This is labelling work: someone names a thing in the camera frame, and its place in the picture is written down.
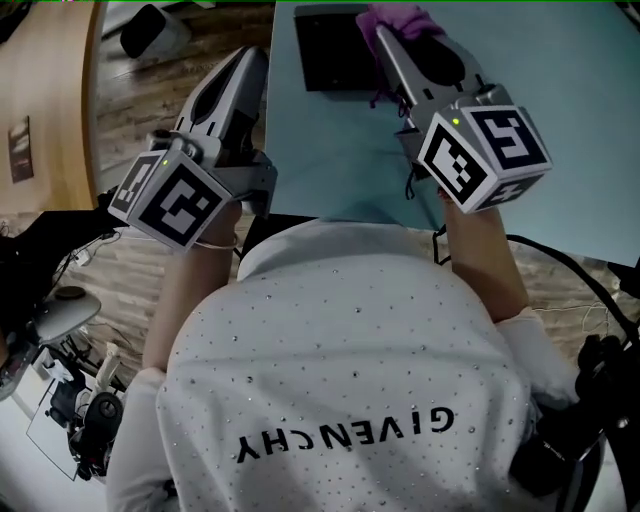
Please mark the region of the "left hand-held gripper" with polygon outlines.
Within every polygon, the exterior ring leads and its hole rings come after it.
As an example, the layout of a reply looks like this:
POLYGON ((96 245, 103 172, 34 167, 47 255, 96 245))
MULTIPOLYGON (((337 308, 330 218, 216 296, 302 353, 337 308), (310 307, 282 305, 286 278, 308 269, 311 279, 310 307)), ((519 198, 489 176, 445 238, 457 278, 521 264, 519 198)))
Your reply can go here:
POLYGON ((149 134, 109 212, 173 249, 189 249, 228 204, 269 214, 277 170, 252 147, 268 58, 241 47, 188 96, 174 130, 149 134))

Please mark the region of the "dark booklet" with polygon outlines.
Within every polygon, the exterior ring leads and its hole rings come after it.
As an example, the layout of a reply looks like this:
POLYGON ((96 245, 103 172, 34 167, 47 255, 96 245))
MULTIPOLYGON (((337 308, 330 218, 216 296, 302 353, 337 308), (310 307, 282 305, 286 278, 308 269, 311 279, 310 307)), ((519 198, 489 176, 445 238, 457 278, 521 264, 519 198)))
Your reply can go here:
POLYGON ((17 184, 33 178, 30 119, 28 116, 9 129, 8 145, 12 183, 17 184))

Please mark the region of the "light blue table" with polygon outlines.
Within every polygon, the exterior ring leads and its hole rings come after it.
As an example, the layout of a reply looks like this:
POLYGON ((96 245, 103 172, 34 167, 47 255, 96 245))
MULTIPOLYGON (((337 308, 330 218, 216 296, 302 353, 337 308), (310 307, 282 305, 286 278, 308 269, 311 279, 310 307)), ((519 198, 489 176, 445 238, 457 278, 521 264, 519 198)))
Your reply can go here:
MULTIPOLYGON (((266 152, 279 214, 353 220, 383 211, 436 229, 431 180, 405 189, 396 105, 305 88, 295 4, 275 9, 266 152)), ((640 258, 640 32, 611 3, 436 2, 427 11, 526 108, 553 161, 505 227, 566 253, 632 266, 640 258)))

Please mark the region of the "black keypad device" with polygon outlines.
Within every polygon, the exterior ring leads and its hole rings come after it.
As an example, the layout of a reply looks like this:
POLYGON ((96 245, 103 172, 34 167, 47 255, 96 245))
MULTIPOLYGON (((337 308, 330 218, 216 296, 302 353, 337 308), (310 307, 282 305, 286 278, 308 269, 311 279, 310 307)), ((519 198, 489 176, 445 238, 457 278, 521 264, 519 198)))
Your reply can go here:
POLYGON ((294 8, 305 90, 333 101, 396 102, 384 89, 374 55, 357 23, 367 4, 318 3, 294 8))

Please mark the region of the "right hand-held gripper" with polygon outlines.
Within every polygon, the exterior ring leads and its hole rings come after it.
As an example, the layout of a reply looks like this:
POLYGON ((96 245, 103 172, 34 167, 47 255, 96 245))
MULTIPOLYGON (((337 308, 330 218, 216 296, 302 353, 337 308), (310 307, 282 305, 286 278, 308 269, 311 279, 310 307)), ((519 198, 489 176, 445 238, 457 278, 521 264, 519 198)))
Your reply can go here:
POLYGON ((444 35, 422 35, 413 54, 386 26, 376 28, 375 45, 390 92, 406 118, 396 133, 410 165, 412 184, 433 179, 465 213, 496 208, 521 197, 552 168, 552 160, 526 109, 506 89, 487 82, 475 58, 444 35), (411 105, 434 105, 435 88, 470 92, 434 113, 425 131, 409 117, 411 105))

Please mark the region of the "wooden table white legs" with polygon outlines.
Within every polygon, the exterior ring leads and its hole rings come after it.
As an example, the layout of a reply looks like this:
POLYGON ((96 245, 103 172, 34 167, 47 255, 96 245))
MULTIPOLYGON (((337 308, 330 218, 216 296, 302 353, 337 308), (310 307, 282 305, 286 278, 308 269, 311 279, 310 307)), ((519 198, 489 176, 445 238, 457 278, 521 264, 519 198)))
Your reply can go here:
POLYGON ((96 206, 105 11, 99 2, 38 2, 0 45, 0 215, 96 206), (23 121, 33 175, 16 182, 9 133, 23 121))

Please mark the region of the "black shoulder pack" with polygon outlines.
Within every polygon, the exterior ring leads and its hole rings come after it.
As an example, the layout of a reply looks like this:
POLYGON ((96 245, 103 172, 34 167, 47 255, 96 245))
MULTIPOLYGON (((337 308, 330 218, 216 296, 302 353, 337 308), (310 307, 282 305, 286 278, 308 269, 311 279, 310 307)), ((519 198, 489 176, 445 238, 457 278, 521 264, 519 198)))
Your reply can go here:
POLYGON ((563 410, 542 409, 510 474, 536 498, 555 495, 556 512, 585 512, 609 446, 626 510, 640 512, 640 347, 590 335, 578 366, 579 400, 563 410))

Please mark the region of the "person's left forearm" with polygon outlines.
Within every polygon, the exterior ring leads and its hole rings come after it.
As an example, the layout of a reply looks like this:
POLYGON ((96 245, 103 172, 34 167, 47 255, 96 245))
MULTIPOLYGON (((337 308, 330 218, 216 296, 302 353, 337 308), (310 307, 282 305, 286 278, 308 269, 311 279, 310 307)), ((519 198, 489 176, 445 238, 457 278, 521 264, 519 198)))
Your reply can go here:
POLYGON ((186 319, 205 298, 228 284, 237 245, 235 226, 241 215, 238 202, 226 204, 200 235, 201 243, 170 260, 145 339, 144 369, 167 369, 174 342, 186 319))

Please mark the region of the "person's right forearm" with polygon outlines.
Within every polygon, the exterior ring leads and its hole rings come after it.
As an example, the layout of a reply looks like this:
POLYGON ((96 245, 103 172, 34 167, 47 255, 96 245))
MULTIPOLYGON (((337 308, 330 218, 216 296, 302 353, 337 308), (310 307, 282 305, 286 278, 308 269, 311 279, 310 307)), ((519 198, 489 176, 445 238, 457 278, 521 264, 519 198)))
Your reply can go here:
POLYGON ((529 296, 499 210, 464 213, 443 189, 438 193, 453 272, 473 289, 493 322, 517 316, 529 306, 529 296))

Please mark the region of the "grey office chair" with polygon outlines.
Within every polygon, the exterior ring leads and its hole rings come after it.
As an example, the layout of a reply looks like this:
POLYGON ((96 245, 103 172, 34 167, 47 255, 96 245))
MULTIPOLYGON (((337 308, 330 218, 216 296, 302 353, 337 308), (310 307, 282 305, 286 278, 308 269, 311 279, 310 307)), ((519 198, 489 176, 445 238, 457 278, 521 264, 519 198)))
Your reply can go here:
POLYGON ((45 347, 87 324, 100 310, 101 301, 78 286, 59 288, 42 302, 22 329, 5 338, 6 355, 0 357, 0 402, 15 392, 26 369, 45 347))

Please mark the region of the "purple cloth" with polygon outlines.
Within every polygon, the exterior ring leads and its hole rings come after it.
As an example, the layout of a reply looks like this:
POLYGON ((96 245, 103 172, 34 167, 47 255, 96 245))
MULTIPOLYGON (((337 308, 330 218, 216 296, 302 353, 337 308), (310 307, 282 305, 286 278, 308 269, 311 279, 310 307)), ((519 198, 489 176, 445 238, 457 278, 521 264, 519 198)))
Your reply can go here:
POLYGON ((377 81, 377 92, 370 101, 370 107, 375 108, 377 102, 386 97, 398 105, 398 113, 403 117, 408 108, 400 96, 391 90, 386 78, 381 58, 376 49, 377 28, 384 26, 401 41, 415 41, 419 36, 445 35, 439 26, 425 10, 416 3, 384 3, 377 2, 368 5, 367 9, 356 16, 356 24, 374 59, 377 81))

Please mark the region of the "grey trash bin black liner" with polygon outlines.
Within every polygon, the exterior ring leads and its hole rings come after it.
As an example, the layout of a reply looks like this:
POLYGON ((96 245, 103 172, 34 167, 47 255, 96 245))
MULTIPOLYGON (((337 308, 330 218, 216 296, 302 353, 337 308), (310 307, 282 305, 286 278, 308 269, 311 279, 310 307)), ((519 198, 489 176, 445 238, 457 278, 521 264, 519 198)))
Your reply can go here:
POLYGON ((131 59, 166 60, 191 40, 190 29, 178 18, 151 5, 144 5, 123 27, 120 44, 131 59))

